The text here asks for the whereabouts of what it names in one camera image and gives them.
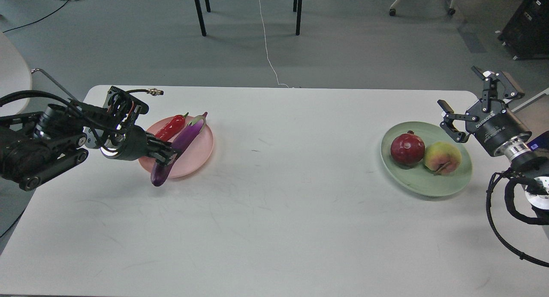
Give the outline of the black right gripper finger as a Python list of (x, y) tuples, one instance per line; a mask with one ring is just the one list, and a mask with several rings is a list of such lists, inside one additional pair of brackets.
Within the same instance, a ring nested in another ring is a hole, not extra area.
[(464, 131), (459, 131), (454, 126), (454, 121), (476, 122), (479, 120), (477, 116), (467, 114), (456, 114), (454, 110), (445, 100), (437, 100), (438, 105), (443, 110), (443, 121), (440, 127), (455, 141), (456, 143), (464, 144), (468, 141), (469, 135)]
[(519, 84), (508, 74), (502, 71), (481, 70), (472, 66), (472, 71), (483, 80), (483, 91), (479, 98), (480, 111), (500, 113), (509, 108), (511, 101), (522, 99), (525, 92)]

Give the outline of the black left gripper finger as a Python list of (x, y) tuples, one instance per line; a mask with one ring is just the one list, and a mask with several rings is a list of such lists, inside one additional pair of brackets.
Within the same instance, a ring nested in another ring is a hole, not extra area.
[(163, 141), (151, 133), (146, 133), (147, 154), (179, 154), (180, 150), (173, 148), (168, 141)]
[(162, 166), (168, 166), (173, 164), (178, 158), (178, 151), (175, 149), (162, 149), (156, 152), (149, 152), (149, 158), (155, 160), (155, 162)]

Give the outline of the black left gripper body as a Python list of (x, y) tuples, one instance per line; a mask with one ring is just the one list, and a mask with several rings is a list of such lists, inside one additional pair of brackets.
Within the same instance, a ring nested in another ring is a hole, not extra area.
[(108, 159), (134, 161), (149, 154), (149, 140), (152, 137), (142, 127), (132, 125), (121, 138), (109, 139), (101, 152)]

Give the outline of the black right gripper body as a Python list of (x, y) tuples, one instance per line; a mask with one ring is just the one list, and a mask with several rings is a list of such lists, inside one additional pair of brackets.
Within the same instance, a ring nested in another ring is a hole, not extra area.
[(528, 141), (532, 131), (508, 109), (504, 101), (488, 101), (488, 103), (489, 108), (486, 111), (483, 110), (481, 101), (477, 101), (465, 111), (467, 115), (476, 117), (474, 121), (465, 123), (465, 129), (474, 135), (489, 156), (495, 158), (502, 156), (500, 147), (503, 144), (514, 137)]

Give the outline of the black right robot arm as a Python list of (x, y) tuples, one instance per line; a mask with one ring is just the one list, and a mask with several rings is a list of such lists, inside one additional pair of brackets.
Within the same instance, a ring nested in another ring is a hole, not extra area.
[(458, 114), (450, 105), (439, 100), (443, 110), (440, 127), (457, 143), (465, 143), (470, 136), (493, 158), (505, 156), (510, 167), (495, 172), (486, 190), (486, 214), (496, 238), (521, 260), (542, 267), (548, 263), (518, 250), (496, 229), (492, 218), (492, 193), (501, 179), (506, 179), (504, 203), (508, 213), (529, 225), (548, 225), (548, 148), (529, 144), (532, 132), (520, 121), (509, 103), (524, 97), (512, 76), (502, 71), (472, 71), (483, 81), (482, 95), (465, 113)]

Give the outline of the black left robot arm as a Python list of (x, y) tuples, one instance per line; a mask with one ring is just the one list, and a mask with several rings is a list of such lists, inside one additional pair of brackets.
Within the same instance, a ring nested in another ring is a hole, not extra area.
[(54, 100), (42, 112), (1, 118), (2, 178), (34, 190), (83, 163), (90, 149), (108, 159), (145, 157), (162, 167), (174, 164), (181, 150), (135, 124), (149, 111), (135, 92), (112, 86), (102, 107), (37, 90), (2, 97), (2, 106), (33, 97)]

